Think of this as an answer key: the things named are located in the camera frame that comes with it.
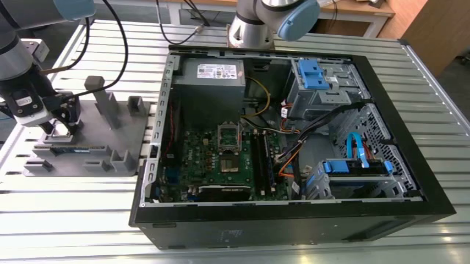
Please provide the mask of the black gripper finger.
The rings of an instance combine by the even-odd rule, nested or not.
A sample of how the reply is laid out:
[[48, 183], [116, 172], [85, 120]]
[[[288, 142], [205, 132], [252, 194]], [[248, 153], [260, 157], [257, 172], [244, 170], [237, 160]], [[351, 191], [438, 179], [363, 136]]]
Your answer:
[[69, 95], [60, 94], [57, 96], [61, 102], [58, 109], [53, 110], [53, 117], [65, 126], [68, 133], [75, 134], [79, 130], [81, 105], [79, 97], [66, 99]]
[[44, 123], [38, 124], [38, 127], [42, 129], [46, 135], [52, 135], [54, 131], [54, 120], [45, 121]]

